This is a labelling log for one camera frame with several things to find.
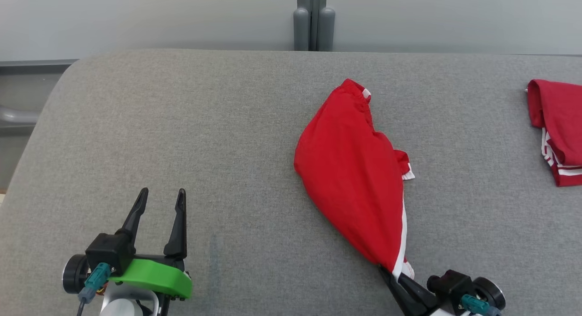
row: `wheel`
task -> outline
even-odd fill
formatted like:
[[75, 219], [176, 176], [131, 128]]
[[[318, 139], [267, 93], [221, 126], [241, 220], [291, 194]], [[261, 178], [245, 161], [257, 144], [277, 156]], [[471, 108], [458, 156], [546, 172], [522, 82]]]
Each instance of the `wheel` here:
[[85, 255], [72, 256], [63, 270], [63, 289], [66, 293], [77, 294], [85, 287], [89, 273], [89, 262]]
[[478, 277], [472, 283], [479, 297], [487, 301], [490, 306], [499, 310], [505, 308], [505, 296], [495, 283], [484, 277]]

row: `green plastic bracket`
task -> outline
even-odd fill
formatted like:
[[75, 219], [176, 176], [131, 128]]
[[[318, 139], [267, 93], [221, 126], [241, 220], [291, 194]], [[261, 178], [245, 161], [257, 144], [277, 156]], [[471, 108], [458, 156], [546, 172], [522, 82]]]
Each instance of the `green plastic bracket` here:
[[192, 280], [181, 270], [147, 259], [134, 259], [122, 276], [109, 281], [122, 281], [142, 289], [188, 299], [192, 295]]

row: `white wall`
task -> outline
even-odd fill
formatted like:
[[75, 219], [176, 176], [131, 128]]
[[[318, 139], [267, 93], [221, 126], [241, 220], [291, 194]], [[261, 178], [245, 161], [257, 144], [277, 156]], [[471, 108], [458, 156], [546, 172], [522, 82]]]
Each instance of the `white wall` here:
[[582, 54], [582, 0], [327, 0], [337, 51]]
[[[334, 50], [582, 54], [582, 0], [327, 0]], [[297, 0], [0, 0], [0, 61], [293, 49]]]
[[0, 0], [0, 61], [127, 47], [292, 50], [297, 0]]

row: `red garment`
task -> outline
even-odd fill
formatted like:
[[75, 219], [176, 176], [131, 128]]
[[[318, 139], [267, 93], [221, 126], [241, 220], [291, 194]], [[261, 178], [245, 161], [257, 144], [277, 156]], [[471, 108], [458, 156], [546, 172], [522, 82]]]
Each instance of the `red garment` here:
[[582, 86], [532, 80], [527, 101], [532, 125], [542, 128], [542, 155], [556, 185], [582, 185]]
[[347, 79], [329, 95], [299, 138], [295, 170], [320, 211], [370, 262], [397, 278], [414, 276], [404, 258], [405, 152], [376, 132], [370, 92]]

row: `gray fabric surface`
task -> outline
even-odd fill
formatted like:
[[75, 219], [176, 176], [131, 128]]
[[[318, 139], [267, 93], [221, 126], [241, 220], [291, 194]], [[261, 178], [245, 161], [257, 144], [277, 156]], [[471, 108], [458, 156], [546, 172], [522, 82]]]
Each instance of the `gray fabric surface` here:
[[401, 315], [293, 171], [303, 128], [349, 77], [372, 92], [376, 129], [410, 156], [418, 282], [452, 268], [496, 282], [506, 316], [578, 315], [582, 187], [555, 187], [523, 90], [532, 78], [582, 84], [581, 73], [580, 58], [527, 55], [138, 50], [78, 61], [0, 210], [2, 314], [72, 315], [65, 262], [118, 229], [141, 187], [137, 251], [161, 253], [184, 187], [194, 296], [170, 316]]

